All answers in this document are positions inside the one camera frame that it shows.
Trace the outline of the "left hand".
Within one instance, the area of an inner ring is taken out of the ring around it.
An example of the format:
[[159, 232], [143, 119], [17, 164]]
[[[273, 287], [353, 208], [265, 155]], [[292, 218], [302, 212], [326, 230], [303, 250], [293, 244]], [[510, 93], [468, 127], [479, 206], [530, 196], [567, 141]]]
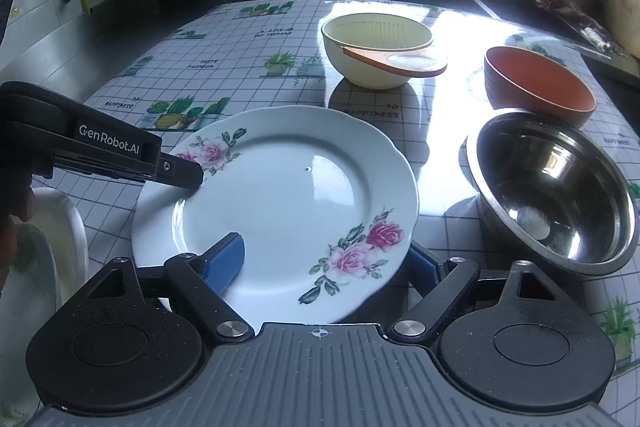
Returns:
[[35, 210], [35, 195], [30, 187], [21, 194], [17, 205], [12, 210], [10, 217], [1, 220], [0, 233], [0, 288], [6, 285], [10, 269], [17, 255], [17, 235], [13, 218], [17, 217], [22, 222], [32, 219]]

